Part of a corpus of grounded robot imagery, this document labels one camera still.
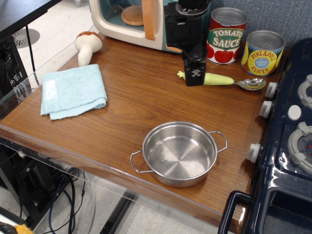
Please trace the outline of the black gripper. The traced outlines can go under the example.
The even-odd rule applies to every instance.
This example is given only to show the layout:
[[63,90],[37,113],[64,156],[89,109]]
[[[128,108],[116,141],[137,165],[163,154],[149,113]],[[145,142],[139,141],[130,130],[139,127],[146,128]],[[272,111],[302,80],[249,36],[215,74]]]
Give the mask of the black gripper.
[[164,9],[164,27],[168,50],[182,52],[187,86],[203,85],[206,73],[206,58],[202,45],[203,17],[206,3],[169,3]]

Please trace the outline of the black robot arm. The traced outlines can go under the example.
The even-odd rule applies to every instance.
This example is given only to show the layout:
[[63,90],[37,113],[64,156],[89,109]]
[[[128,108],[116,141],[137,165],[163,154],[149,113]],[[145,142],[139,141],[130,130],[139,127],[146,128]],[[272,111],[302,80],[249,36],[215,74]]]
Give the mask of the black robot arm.
[[182,51],[187,86],[204,84],[206,73],[204,17],[208,0],[179,0],[164,6],[166,43]]

